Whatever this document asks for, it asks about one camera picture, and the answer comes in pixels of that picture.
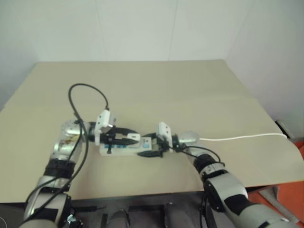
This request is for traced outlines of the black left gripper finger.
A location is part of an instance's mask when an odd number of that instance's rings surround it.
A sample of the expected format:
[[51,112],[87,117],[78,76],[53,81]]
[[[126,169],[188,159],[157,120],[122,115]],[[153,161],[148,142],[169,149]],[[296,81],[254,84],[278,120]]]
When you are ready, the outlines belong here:
[[122,135],[128,135],[129,133],[137,133],[134,130],[128,129],[128,128],[115,128],[116,134],[122,134]]
[[133,139],[114,139],[115,145],[132,145],[137,144],[139,141]]

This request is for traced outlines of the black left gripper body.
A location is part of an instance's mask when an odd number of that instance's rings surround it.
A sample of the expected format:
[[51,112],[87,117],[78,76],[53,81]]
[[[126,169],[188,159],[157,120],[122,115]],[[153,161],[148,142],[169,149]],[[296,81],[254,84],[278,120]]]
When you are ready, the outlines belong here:
[[107,133],[100,134],[100,147],[105,149],[107,154],[111,154],[112,148],[117,144],[116,127],[113,127]]

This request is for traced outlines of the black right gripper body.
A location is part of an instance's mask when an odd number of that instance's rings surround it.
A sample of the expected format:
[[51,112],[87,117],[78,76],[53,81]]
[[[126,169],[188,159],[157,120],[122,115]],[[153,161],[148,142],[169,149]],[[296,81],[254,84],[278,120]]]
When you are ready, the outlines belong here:
[[155,138],[152,140],[152,156],[163,157],[163,154],[170,149],[169,142],[166,139]]

